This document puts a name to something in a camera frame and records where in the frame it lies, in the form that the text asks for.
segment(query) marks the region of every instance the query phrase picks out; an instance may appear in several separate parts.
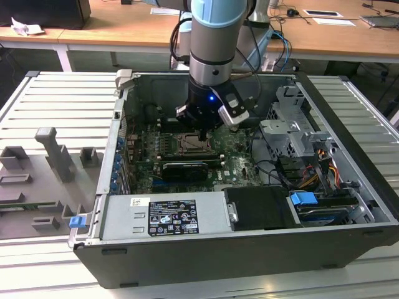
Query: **power supply label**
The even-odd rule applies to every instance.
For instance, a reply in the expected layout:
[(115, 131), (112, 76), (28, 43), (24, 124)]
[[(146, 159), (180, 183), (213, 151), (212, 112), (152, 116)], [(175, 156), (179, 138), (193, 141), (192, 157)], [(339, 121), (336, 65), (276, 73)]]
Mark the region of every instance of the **power supply label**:
[(148, 206), (148, 234), (198, 234), (197, 208), (192, 201), (150, 201)]

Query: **desk leg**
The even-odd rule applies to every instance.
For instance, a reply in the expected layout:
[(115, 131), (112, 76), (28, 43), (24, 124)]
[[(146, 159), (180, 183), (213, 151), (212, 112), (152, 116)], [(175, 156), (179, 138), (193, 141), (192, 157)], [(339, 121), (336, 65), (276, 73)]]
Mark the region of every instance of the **desk leg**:
[(395, 127), (399, 127), (399, 111), (395, 113), (395, 115), (391, 118), (390, 123)]
[(67, 45), (62, 45), (62, 44), (56, 45), (54, 46), (54, 50), (57, 52), (62, 70), (64, 72), (75, 72), (74, 62), (69, 56)]
[(110, 52), (111, 54), (111, 63), (113, 67), (119, 66), (118, 64), (118, 59), (117, 59), (117, 54), (115, 52)]

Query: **metal workbench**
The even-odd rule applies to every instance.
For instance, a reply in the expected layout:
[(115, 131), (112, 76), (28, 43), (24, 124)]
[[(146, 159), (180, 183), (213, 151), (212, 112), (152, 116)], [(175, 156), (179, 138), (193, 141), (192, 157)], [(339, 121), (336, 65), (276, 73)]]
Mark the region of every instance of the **metal workbench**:
[[(25, 78), (0, 112), (0, 150), (23, 145), (28, 154), (42, 154), (34, 134), (40, 126), (55, 126), (57, 139), (70, 153), (82, 146), (104, 151), (117, 98), (114, 77), (113, 73), (42, 72)], [(398, 132), (350, 82), (337, 77), (310, 79), (398, 192)], [(0, 241), (1, 298), (399, 297), (399, 243), (373, 249), (335, 270), (106, 290), (66, 240), (67, 236)]]

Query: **blue cable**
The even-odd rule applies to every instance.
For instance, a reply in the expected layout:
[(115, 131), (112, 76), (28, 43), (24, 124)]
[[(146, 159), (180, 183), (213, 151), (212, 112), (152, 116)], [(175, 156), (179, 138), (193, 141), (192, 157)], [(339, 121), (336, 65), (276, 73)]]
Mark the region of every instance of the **blue cable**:
[(281, 72), (284, 70), (284, 67), (286, 67), (290, 55), (291, 55), (291, 50), (289, 48), (289, 44), (287, 43), (287, 57), (286, 57), (286, 61), (284, 62), (284, 65), (281, 67)]
[(280, 39), (283, 41), (284, 45), (286, 46), (287, 49), (287, 53), (286, 53), (286, 60), (284, 61), (284, 65), (281, 67), (281, 72), (284, 70), (284, 67), (286, 66), (287, 62), (288, 62), (288, 57), (289, 57), (289, 46), (287, 43), (287, 40), (285, 38), (283, 38), (283, 36), (281, 36), (280, 34), (278, 34), (276, 31), (274, 31), (274, 34), (278, 37), (280, 37)]

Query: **blue plastic tab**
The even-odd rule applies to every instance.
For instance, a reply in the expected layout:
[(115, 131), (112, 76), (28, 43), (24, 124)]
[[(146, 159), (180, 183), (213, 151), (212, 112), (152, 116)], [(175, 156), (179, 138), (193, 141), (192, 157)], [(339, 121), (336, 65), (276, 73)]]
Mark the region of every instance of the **blue plastic tab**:
[(313, 192), (295, 192), (290, 196), (292, 203), (296, 204), (318, 204), (317, 198)]
[(74, 216), (70, 218), (69, 227), (71, 229), (83, 229), (86, 227), (86, 216)]

